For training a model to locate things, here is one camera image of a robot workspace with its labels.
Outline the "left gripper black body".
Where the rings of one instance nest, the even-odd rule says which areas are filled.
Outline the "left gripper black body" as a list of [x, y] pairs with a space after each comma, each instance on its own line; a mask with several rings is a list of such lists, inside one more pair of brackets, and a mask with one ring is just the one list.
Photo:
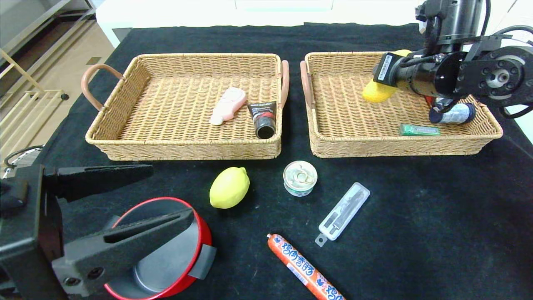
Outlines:
[[1, 181], [1, 295], [68, 299], [52, 268], [64, 255], [63, 225], [45, 175], [44, 166], [33, 165]]

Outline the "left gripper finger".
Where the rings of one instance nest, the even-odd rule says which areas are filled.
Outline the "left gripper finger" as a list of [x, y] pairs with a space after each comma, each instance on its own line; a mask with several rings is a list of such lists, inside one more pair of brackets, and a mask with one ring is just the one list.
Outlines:
[[44, 173], [47, 194], [67, 202], [97, 195], [149, 178], [152, 165], [62, 167]]
[[176, 215], [101, 230], [64, 247], [52, 270], [67, 294], [87, 297], [121, 276], [176, 234]]

